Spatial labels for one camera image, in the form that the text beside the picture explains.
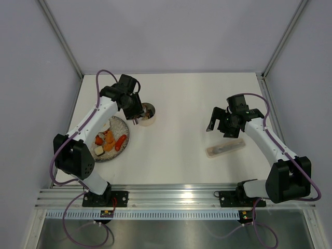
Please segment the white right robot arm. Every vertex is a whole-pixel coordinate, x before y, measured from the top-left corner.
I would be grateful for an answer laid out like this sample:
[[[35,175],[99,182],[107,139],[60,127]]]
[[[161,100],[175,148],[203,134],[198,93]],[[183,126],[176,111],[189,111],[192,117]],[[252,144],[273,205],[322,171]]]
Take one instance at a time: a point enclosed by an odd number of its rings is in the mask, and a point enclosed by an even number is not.
[[[271,169],[266,180],[246,180],[237,184],[238,204],[248,205],[253,199],[273,203],[302,200],[311,192],[311,161],[291,151],[267,126],[267,116],[251,109],[244,94],[227,99],[225,109],[213,108],[207,131],[220,131],[224,137],[237,139],[240,132],[249,136],[267,159]]]

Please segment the round steel bowl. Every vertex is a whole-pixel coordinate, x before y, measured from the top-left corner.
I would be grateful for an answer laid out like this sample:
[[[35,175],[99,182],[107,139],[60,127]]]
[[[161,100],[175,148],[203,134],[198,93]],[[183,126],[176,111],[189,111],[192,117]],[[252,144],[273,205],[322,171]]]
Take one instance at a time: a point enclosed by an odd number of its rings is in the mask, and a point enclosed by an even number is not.
[[[156,120],[156,109],[150,103],[142,103],[144,116],[139,119],[140,126],[151,126]]]

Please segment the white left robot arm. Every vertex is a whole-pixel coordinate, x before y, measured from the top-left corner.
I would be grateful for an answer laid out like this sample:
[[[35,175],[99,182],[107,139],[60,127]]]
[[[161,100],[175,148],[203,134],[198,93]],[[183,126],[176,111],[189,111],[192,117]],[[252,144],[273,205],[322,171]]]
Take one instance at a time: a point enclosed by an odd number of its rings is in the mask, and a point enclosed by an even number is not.
[[[115,203],[112,186],[95,170],[95,160],[90,147],[110,117],[120,110],[126,120],[138,121],[144,109],[139,97],[141,85],[129,75],[122,74],[112,86],[97,88],[95,105],[85,118],[66,135],[57,134],[53,139],[54,156],[50,163],[53,168],[70,175],[74,182],[84,188],[83,205],[104,207]]]

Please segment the metal tongs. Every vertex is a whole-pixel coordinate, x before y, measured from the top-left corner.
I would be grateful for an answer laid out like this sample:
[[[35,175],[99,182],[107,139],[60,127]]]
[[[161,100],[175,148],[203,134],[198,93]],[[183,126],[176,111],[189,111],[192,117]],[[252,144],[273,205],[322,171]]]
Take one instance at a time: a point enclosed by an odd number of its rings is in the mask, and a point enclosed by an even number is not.
[[[147,110],[147,107],[146,107],[146,104],[145,104],[145,103],[142,104],[142,108],[143,108],[143,113],[142,113],[142,114],[138,114],[138,115],[136,115],[136,116],[133,118],[133,120],[132,120],[132,122],[133,122],[134,125],[138,125],[139,122],[140,122],[143,118],[145,118],[146,115],[148,115],[148,110]]]

